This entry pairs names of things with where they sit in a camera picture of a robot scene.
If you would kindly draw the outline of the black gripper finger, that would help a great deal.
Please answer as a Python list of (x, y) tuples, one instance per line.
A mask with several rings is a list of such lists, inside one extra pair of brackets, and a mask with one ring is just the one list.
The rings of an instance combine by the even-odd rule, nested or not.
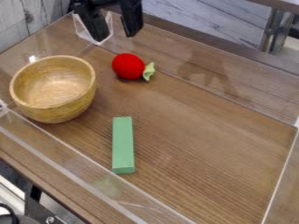
[(77, 2), (74, 10), (89, 29), (91, 37), (101, 42), (110, 35), (110, 30), (98, 6), (93, 2)]
[(126, 35), (134, 37), (145, 26), (142, 0), (119, 0)]

